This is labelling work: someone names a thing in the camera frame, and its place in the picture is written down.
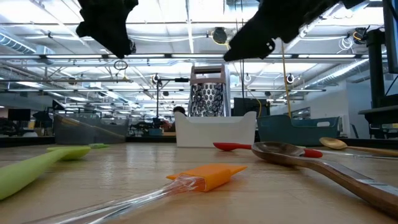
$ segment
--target spoon head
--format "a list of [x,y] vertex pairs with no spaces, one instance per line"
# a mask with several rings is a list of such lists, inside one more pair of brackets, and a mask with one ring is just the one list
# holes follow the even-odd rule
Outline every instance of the spoon head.
[[256,142],[252,146],[253,152],[278,153],[286,156],[301,156],[304,149],[282,142]]
[[333,138],[320,138],[319,141],[326,147],[336,150],[343,150],[347,148],[347,144],[343,141]]
[[66,156],[64,156],[61,160],[69,161],[80,159],[90,152],[91,147],[89,146],[67,146],[67,147],[50,147],[47,148],[48,152],[56,151],[56,150],[68,150],[70,151]]

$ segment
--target blue bin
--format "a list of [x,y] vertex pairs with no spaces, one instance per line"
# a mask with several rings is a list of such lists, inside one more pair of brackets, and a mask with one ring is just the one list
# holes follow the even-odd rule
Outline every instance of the blue bin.
[[149,135],[150,136],[162,136],[163,135],[163,130],[160,128],[150,128],[149,129]]
[[[264,116],[257,119],[261,141],[277,141],[296,146],[321,146],[322,137],[336,138],[338,120],[335,118],[320,118],[308,120],[291,120],[287,115]],[[329,123],[318,127],[318,123]]]

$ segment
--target computer monitor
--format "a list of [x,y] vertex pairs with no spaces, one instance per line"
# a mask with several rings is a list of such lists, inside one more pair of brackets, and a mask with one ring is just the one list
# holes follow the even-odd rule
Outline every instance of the computer monitor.
[[393,10],[398,13],[398,0],[383,0],[389,72],[398,73],[398,21],[396,21],[392,14],[389,2],[392,3]]
[[[259,100],[261,103],[260,116],[270,115],[270,103],[267,100]],[[256,99],[252,98],[234,98],[233,116],[244,116],[247,112],[255,111],[259,115],[260,104]]]
[[30,121],[30,109],[8,109],[8,120]]

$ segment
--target orange silicone brush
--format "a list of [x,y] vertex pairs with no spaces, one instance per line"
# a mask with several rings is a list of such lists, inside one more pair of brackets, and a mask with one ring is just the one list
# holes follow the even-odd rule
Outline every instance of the orange silicone brush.
[[29,223],[104,223],[166,196],[189,191],[208,192],[231,180],[231,176],[246,166],[209,164],[179,174],[167,176],[173,182],[140,195],[94,205],[87,208],[43,218]]

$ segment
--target silicone spatula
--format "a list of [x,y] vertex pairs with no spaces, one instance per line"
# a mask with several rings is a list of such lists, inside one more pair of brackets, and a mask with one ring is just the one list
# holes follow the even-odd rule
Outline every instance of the silicone spatula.
[[[223,151],[232,151],[235,149],[252,149],[252,146],[249,144],[238,144],[238,143],[227,143],[227,142],[214,142],[214,147],[217,149],[221,149]],[[323,156],[322,152],[314,150],[314,149],[304,149],[304,153],[301,155],[303,157],[310,158],[321,158]]]
[[167,176],[173,182],[150,192],[113,200],[29,222],[48,223],[104,223],[155,200],[189,191],[207,192],[231,180],[231,176],[244,170],[246,166],[229,164],[209,164],[179,174]]
[[0,200],[33,182],[54,162],[60,159],[79,159],[89,153],[90,149],[88,146],[48,148],[48,153],[0,168]]

